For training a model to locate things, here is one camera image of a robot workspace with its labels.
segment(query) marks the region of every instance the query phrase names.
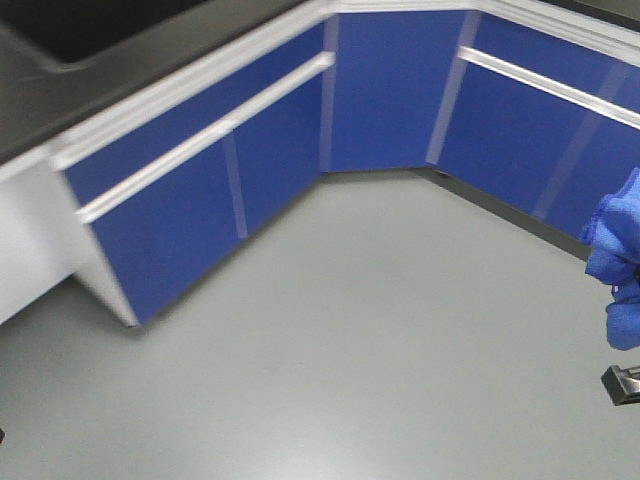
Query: blue cloth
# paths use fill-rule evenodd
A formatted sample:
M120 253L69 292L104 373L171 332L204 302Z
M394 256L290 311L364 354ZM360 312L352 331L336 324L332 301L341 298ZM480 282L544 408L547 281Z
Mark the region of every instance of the blue cloth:
M612 285L607 307L607 339L613 348L640 346L640 169L622 189L605 196L580 240L590 245L586 273Z

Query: cabinet door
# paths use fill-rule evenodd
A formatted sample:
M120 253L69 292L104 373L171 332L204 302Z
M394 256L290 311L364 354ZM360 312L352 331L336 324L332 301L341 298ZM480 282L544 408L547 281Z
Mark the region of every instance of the cabinet door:
M330 171L425 165L463 17L340 16Z
M582 107L469 65L439 168L532 213Z
M143 323L238 242L222 147L204 150L93 229Z
M234 131L249 233L319 175L321 77Z
M640 131L601 117L545 221L577 238L600 199L620 190L631 170L640 166L639 152Z

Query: drawer handle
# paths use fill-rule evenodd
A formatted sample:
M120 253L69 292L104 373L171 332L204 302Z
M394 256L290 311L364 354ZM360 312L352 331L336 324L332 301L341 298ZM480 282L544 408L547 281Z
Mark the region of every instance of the drawer handle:
M633 110L608 102L595 95L570 87L475 48L460 47L458 49L458 58L640 130L640 114Z
M237 126L332 66L334 62L335 54L333 52L322 52L311 58L217 122L196 133L193 137L76 210L80 222L87 224L96 221L140 190L228 135Z

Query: black countertop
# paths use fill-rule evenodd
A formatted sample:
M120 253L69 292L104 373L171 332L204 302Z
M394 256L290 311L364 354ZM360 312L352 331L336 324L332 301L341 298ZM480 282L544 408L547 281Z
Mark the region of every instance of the black countertop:
M0 165L304 0L209 0L77 64L0 31Z
M640 31L640 0L543 0L560 7Z

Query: floor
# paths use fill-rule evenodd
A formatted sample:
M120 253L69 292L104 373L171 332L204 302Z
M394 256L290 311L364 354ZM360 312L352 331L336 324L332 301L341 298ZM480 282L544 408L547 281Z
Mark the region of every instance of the floor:
M147 327L72 280L0 327L0 478L637 478L599 377L640 353L583 267L414 174L332 177Z

